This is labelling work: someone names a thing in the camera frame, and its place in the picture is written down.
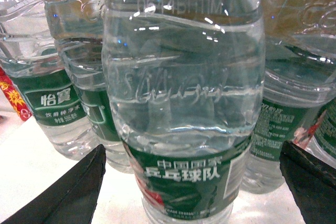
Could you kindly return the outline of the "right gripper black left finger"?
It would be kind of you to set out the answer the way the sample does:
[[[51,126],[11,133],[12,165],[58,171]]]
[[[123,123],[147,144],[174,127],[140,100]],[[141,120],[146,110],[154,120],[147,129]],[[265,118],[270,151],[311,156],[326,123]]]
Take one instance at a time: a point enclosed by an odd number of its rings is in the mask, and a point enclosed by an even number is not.
[[[100,144],[3,223],[91,223],[105,172]]]

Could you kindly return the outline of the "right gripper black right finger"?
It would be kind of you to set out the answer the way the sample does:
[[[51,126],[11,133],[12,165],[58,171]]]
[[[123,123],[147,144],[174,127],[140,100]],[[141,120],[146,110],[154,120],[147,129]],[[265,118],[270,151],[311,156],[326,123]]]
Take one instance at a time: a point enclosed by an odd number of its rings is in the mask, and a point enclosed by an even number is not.
[[[285,141],[280,170],[305,223],[335,223],[335,168]]]

